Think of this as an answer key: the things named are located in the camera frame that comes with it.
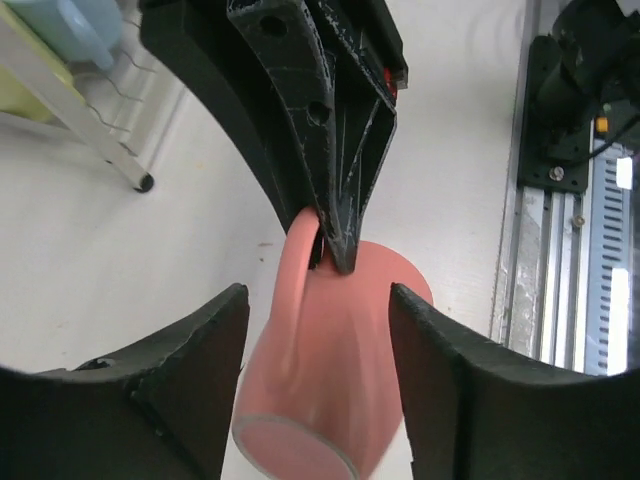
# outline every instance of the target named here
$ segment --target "slotted metal panel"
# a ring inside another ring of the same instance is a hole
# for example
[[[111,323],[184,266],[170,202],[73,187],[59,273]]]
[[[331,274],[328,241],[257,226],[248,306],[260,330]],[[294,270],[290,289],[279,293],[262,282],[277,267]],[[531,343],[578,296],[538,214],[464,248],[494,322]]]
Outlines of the slotted metal panel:
[[[627,350],[629,305],[616,292],[628,288],[631,271],[631,190],[618,177],[630,162],[615,146],[593,166],[585,373],[594,375],[626,370],[626,361],[621,365],[618,359]]]

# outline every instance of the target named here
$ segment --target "metal shelf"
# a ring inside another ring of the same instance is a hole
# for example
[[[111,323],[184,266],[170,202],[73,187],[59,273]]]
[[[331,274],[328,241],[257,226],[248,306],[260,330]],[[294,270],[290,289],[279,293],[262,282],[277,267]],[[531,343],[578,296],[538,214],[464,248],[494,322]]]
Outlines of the metal shelf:
[[[0,64],[8,68],[56,116],[42,124],[0,113],[0,124],[95,149],[139,191],[185,88],[138,40],[137,2],[121,2],[123,38],[116,64],[105,74],[90,65],[71,64],[75,87],[86,104],[67,90],[46,64],[0,20]]]

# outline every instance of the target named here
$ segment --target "yellow container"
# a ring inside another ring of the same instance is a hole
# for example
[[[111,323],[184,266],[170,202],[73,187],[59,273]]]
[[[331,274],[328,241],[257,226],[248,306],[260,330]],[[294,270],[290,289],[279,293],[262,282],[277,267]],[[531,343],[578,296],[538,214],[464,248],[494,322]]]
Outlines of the yellow container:
[[[82,98],[82,95],[73,88],[73,75],[71,75],[71,72],[65,67],[60,58],[1,0],[0,18],[45,61],[51,71],[68,89],[72,90],[79,98]],[[36,122],[48,122],[53,117],[49,109],[27,87],[2,66],[0,66],[0,112],[10,113]]]

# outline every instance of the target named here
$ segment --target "white surface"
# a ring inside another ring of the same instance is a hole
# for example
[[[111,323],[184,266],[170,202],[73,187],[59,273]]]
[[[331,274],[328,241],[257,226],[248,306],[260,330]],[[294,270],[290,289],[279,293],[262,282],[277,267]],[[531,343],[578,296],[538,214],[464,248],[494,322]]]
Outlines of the white surface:
[[[410,65],[399,128],[363,238],[408,257],[438,308],[487,333],[501,232],[523,0],[400,2]],[[283,233],[239,154],[192,97],[147,195],[87,148],[0,130],[0,362],[75,367],[249,286],[248,355]],[[409,479],[399,432],[375,478]],[[262,478],[230,442],[225,480]]]

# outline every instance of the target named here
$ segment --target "mug opening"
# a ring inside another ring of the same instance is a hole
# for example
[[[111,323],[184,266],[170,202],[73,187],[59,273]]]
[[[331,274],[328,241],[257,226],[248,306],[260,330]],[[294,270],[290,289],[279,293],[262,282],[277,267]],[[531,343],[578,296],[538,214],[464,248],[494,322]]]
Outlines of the mug opening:
[[[355,466],[344,452],[305,425],[288,418],[246,415],[234,420],[231,434],[244,457],[268,478],[359,479]]]

